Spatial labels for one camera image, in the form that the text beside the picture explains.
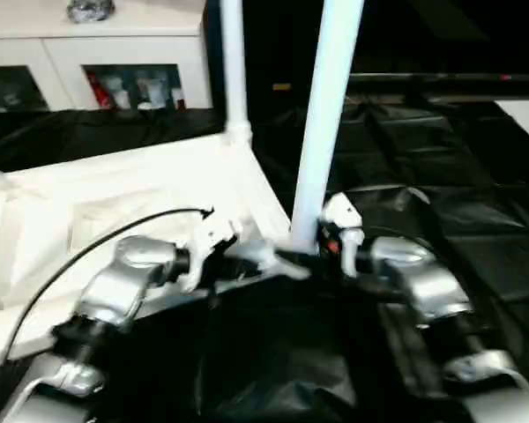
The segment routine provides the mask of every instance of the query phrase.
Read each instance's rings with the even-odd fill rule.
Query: white object
[[[114,93],[114,101],[120,109],[126,110],[131,108],[130,95],[125,90]]]
[[[326,0],[292,220],[294,247],[314,251],[364,0]]]
[[[143,101],[142,103],[138,104],[138,110],[153,110],[153,104],[151,104],[149,101]]]
[[[321,217],[326,222],[332,222],[341,228],[362,226],[361,214],[343,192],[335,194],[329,199]]]
[[[70,22],[67,4],[0,1],[0,66],[28,66],[51,110],[99,108],[83,69],[95,64],[176,64],[186,104],[212,106],[205,0],[118,0],[114,16],[87,25]]]
[[[222,1],[220,6],[227,97],[226,131],[239,132],[241,138],[250,137],[245,83],[242,0]],[[186,104],[191,107],[188,95]]]
[[[165,93],[163,92],[163,81],[160,79],[147,79],[147,94],[149,95],[149,101],[153,108],[165,108],[167,102],[165,100]]]

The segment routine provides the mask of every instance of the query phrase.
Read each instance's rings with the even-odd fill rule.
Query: white vertical post
[[[250,139],[242,0],[221,0],[220,8],[227,103],[226,131]]]
[[[364,0],[325,0],[292,219],[297,249],[315,247]]]

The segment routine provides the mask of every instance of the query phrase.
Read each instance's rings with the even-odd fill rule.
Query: black tarp
[[[257,158],[288,212],[303,116],[295,110],[253,127]],[[221,128],[202,111],[2,115],[0,168]],[[529,137],[493,104],[370,105],[344,116],[336,150],[329,191],[344,190],[372,234],[431,243],[529,378]],[[416,343],[414,332],[398,330],[405,323],[400,306],[334,281],[252,286],[138,323],[116,348],[113,389],[99,412],[115,421],[464,421],[455,402],[409,395],[441,392],[421,352],[400,350],[406,364],[396,369],[387,340],[394,351],[396,338]],[[413,376],[406,386],[402,374]]]

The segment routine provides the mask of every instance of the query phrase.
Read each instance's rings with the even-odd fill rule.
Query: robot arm
[[[0,422],[87,421],[87,411],[70,397],[88,397],[102,389],[99,363],[106,346],[130,329],[150,287],[189,270],[187,249],[144,236],[120,240],[113,261],[85,289],[72,318],[54,328],[53,350],[34,359]],[[43,386],[64,395],[53,399]]]

